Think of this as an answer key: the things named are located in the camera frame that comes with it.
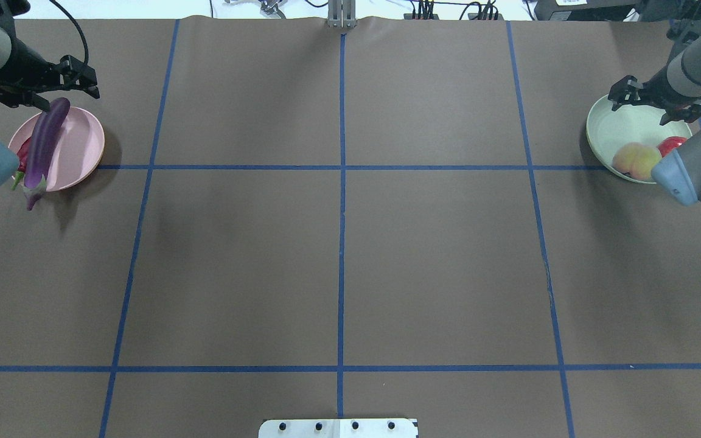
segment blue grid line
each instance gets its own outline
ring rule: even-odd
[[[602,171],[604,166],[534,164],[536,171]],[[100,164],[101,170],[150,169],[150,164]],[[524,164],[154,164],[155,170],[226,171],[528,171]]]
[[[345,33],[340,35],[340,254],[337,279],[337,418],[344,416],[345,363]]]
[[[567,417],[567,432],[570,438],[575,438],[575,426],[573,425],[573,410],[570,404],[570,389],[567,386],[567,372],[564,368],[564,353],[562,352],[562,337],[559,333],[559,317],[556,314],[556,299],[553,295],[553,282],[551,281],[551,267],[548,263],[548,249],[545,246],[545,232],[543,231],[542,216],[540,215],[540,200],[537,197],[537,183],[534,179],[534,166],[532,164],[532,152],[529,149],[529,133],[526,130],[526,117],[523,111],[523,97],[521,96],[521,83],[518,78],[518,66],[515,62],[515,47],[512,39],[512,27],[507,25],[507,38],[510,49],[510,63],[512,64],[512,78],[515,83],[515,98],[518,100],[518,118],[521,122],[521,134],[523,136],[523,149],[526,152],[526,164],[529,166],[529,186],[532,191],[534,203],[534,219],[537,222],[537,233],[540,238],[540,255],[545,264],[545,277],[548,285],[548,299],[551,302],[551,323],[553,324],[553,337],[556,343],[556,358],[559,361],[559,375],[562,380],[562,397],[564,398],[564,411]]]
[[[153,133],[153,146],[150,148],[150,163],[148,163],[148,173],[145,177],[145,188],[142,191],[142,203],[139,206],[139,217],[137,218],[137,228],[134,232],[134,246],[131,249],[131,262],[128,266],[128,278],[126,279],[126,290],[123,296],[123,305],[120,308],[119,325],[117,325],[117,336],[115,338],[115,348],[112,357],[112,369],[108,381],[108,391],[105,397],[105,408],[103,409],[101,424],[99,426],[99,438],[105,438],[106,424],[110,417],[110,407],[112,404],[113,391],[115,389],[115,377],[117,374],[117,364],[120,360],[120,345],[123,342],[123,331],[126,326],[126,316],[128,314],[128,301],[131,298],[131,286],[134,283],[134,266],[137,263],[139,252],[139,241],[142,237],[142,222],[145,219],[145,208],[148,203],[150,193],[150,181],[153,178],[153,164],[156,162],[156,151],[158,150],[159,133],[161,133],[161,120],[164,117],[164,106],[167,103],[167,91],[169,91],[169,78],[172,74],[172,61],[175,59],[175,46],[178,42],[178,29],[180,29],[180,19],[175,20],[175,28],[172,30],[172,45],[169,49],[169,59],[167,60],[167,70],[164,74],[164,88],[161,91],[161,103],[159,103],[158,117],[156,118],[156,130]]]
[[[0,372],[111,372],[111,366],[0,365]],[[121,374],[266,374],[267,372],[337,372],[334,365],[297,366],[117,366]],[[701,370],[701,363],[576,363],[534,365],[343,365],[343,372],[542,372],[542,371]]]

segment metal clamp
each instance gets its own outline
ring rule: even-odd
[[[356,27],[356,0],[329,0],[329,27],[353,29]]]

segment red apple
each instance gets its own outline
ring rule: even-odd
[[[679,147],[681,144],[684,144],[685,141],[685,137],[667,137],[662,142],[660,142],[659,146],[657,146],[656,148],[659,149],[659,152],[661,153],[662,157],[667,157],[668,153],[672,152],[674,148]]]

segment white bracket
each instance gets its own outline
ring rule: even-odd
[[[418,438],[414,419],[269,420],[259,438]]]
[[[336,29],[356,27],[356,0],[329,0],[329,19],[326,23]]]

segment pink plate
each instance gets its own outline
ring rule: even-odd
[[[39,114],[18,128],[7,146],[11,151],[17,152],[31,137],[37,117]],[[47,172],[47,191],[58,192],[83,181],[97,168],[104,151],[105,131],[99,119],[83,108],[70,107]]]

